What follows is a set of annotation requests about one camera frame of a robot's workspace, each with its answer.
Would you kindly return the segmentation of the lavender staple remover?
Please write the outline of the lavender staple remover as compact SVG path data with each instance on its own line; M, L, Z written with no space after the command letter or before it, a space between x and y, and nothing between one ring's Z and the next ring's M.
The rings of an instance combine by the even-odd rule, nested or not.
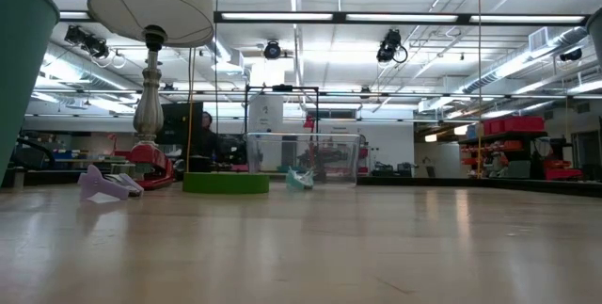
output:
M118 200L139 198L143 196L144 188L125 173L102 174L93 165L87 167L79 176L80 199L86 200L97 194L103 194Z

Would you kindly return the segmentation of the black monitor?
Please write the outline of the black monitor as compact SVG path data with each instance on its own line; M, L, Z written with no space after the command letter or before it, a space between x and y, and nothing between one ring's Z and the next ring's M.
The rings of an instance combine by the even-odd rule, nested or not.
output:
M203 102L163 104L162 109L164 125L155 138L157 144L186 146L188 137L192 144L200 142Z

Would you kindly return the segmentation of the silver ventilation duct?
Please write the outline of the silver ventilation duct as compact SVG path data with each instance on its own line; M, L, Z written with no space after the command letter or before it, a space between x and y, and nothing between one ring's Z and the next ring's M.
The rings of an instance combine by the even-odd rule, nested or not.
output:
M539 28L528 36L528 43L503 56L489 67L473 73L455 91L470 94L550 56L566 53L589 37L584 26Z

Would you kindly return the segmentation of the black overhead light bar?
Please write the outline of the black overhead light bar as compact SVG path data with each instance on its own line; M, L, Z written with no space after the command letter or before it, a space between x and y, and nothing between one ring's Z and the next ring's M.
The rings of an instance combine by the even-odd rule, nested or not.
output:
M219 24L391 24L456 26L584 26L589 14L384 13L354 11L216 11Z

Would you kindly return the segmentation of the person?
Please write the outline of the person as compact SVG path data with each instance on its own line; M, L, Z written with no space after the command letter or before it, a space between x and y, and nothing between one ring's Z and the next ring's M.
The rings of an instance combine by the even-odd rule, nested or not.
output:
M211 172L213 163L219 158L218 136L211 130L212 123L212 115L204 111L202 113L201 128L192 147L195 172Z

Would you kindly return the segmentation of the white shade silver table lamp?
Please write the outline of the white shade silver table lamp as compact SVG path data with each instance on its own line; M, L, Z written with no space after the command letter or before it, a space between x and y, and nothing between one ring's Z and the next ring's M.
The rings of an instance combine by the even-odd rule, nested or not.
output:
M133 125L138 143L156 145L154 139L164 125L159 52L165 46L196 48L211 42L212 0L87 0L87 9L112 33L146 44L147 67L142 71L143 90Z

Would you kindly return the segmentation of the red crates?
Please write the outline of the red crates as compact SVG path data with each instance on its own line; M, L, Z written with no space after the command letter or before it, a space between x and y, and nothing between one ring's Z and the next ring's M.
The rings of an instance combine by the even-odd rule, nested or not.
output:
M544 173L548 181L576 181L583 178L580 169L573 168L570 162L563 160L545 160Z

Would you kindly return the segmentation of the green masking tape roll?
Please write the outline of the green masking tape roll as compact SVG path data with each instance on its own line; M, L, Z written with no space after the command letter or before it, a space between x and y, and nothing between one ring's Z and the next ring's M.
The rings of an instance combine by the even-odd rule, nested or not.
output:
M270 178L267 175L249 173L186 172L182 191L209 195L267 194Z

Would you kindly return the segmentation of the teal staple remover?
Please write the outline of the teal staple remover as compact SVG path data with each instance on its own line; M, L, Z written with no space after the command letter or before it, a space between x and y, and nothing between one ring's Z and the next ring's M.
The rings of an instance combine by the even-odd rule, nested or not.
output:
M314 171L310 169L300 173L290 168L285 181L291 190L311 190L314 187Z

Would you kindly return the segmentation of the shelf with red bins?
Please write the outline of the shelf with red bins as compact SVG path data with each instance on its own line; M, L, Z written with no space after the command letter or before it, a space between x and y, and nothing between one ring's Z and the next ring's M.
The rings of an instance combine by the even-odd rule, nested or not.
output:
M543 175L534 144L546 138L541 117L511 116L469 125L459 142L461 164L470 179L532 180Z

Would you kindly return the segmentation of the red stapler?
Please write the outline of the red stapler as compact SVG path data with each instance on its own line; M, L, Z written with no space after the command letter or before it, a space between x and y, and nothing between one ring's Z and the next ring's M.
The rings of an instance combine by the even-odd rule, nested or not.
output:
M145 190L170 186L175 177L172 161L156 145L138 143L129 151L115 151L135 165L134 181Z

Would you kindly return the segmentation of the clear plastic bin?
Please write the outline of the clear plastic bin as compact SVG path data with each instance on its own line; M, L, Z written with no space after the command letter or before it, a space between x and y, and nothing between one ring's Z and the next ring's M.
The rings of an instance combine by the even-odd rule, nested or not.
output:
M249 133L246 148L248 171L253 174L266 173L285 181L290 168L300 173L312 169L312 189L357 182L358 135Z

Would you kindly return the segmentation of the teal green plastic bin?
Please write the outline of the teal green plastic bin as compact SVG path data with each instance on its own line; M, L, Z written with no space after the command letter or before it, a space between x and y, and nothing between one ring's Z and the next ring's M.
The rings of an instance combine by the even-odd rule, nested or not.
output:
M53 0L0 0L0 183L58 22Z

